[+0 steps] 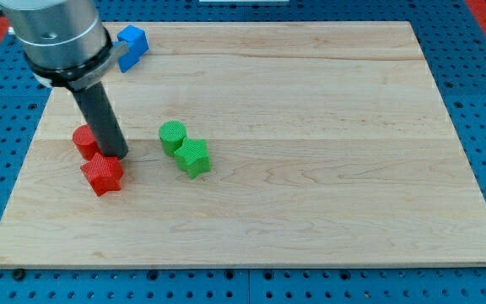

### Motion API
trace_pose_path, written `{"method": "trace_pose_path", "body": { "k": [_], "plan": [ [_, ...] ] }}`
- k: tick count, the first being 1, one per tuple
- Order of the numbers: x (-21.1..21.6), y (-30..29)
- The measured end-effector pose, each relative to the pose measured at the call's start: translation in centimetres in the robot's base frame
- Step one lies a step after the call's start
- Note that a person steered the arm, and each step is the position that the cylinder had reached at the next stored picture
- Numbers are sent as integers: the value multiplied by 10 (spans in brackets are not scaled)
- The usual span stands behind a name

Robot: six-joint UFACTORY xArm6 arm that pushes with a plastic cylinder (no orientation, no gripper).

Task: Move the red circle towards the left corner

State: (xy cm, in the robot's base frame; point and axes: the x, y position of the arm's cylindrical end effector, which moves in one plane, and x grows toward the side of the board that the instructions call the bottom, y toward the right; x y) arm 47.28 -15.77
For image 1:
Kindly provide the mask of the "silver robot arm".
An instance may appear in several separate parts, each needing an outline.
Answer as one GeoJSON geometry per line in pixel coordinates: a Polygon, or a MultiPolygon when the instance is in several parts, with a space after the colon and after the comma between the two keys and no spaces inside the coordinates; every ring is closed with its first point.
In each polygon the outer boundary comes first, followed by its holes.
{"type": "Polygon", "coordinates": [[[46,86],[86,90],[129,53],[126,42],[112,43],[91,0],[0,0],[0,6],[46,86]]]}

